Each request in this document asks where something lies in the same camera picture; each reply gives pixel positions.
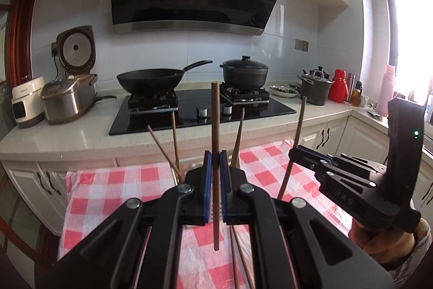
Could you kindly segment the person's right hand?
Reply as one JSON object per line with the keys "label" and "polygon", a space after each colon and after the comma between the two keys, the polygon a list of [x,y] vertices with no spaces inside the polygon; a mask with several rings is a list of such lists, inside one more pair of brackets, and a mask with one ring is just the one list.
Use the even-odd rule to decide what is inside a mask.
{"label": "person's right hand", "polygon": [[415,246],[413,233],[390,227],[383,232],[371,235],[355,219],[352,220],[349,239],[381,264],[401,260],[409,255]]}

